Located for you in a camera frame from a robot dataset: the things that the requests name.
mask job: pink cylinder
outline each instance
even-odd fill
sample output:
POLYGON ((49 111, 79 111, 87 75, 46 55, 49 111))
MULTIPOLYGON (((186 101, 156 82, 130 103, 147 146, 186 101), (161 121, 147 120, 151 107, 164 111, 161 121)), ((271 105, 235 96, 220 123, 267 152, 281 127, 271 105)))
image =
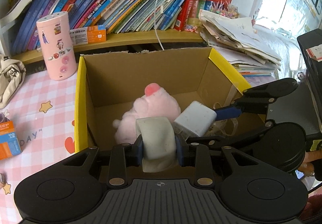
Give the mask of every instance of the pink cylinder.
POLYGON ((49 77, 60 81, 72 76, 77 64, 69 35, 68 12, 56 12, 39 19, 37 30, 49 77))

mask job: white cable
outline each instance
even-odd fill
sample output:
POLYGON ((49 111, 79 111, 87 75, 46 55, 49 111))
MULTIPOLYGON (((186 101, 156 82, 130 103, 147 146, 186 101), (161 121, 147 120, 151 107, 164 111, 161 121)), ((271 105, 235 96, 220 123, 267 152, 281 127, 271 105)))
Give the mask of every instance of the white cable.
POLYGON ((155 5, 154 5, 154 31, 155 31, 155 33, 156 33, 156 37, 157 37, 157 39, 158 39, 158 42, 159 42, 159 44, 160 44, 160 46, 161 46, 162 50, 164 50, 164 48, 163 48, 163 46, 162 46, 162 43, 161 43, 161 41, 160 41, 160 38, 159 38, 159 36, 158 36, 158 33, 157 33, 157 19, 156 19, 156 14, 157 14, 157 3, 158 3, 158 0, 156 0, 156 3, 155 3, 155 5))

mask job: pink plush toy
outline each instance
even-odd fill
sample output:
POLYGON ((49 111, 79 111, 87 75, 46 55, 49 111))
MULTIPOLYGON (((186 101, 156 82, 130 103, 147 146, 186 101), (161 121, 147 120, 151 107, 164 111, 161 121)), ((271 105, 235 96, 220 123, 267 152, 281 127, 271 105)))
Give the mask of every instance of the pink plush toy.
POLYGON ((117 144, 131 143, 136 140, 135 120, 149 117, 167 117, 172 123, 180 114, 177 101, 164 88, 151 83, 144 90, 145 95, 133 103, 133 108, 123 114, 122 120, 114 120, 113 127, 117 129, 115 140, 117 144))

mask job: bookshelf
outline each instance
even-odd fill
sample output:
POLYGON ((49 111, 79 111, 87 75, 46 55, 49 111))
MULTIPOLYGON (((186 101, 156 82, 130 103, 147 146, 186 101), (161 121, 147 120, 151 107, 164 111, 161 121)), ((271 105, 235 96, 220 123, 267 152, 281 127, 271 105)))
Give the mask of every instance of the bookshelf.
MULTIPOLYGON (((201 36, 194 32, 169 29, 166 31, 159 31, 158 35, 161 42, 203 42, 201 36)), ((74 47, 74 52, 84 52, 93 49, 109 48, 123 45, 144 44, 144 43, 157 43, 157 37, 154 30, 139 31, 131 33, 111 33, 106 36, 105 42, 92 43, 86 45, 79 45, 74 47)), ((43 60, 41 52, 36 50, 27 51, 19 55, 13 56, 16 60, 21 60, 24 64, 33 63, 43 60)))

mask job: toothpaste box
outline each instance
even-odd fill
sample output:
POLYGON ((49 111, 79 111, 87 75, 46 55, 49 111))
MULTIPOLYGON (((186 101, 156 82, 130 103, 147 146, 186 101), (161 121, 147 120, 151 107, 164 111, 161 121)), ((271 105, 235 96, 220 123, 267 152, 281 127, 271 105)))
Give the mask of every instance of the toothpaste box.
POLYGON ((21 153, 12 121, 0 123, 0 160, 21 153))
POLYGON ((77 28, 69 32, 74 46, 106 41, 104 25, 77 28))

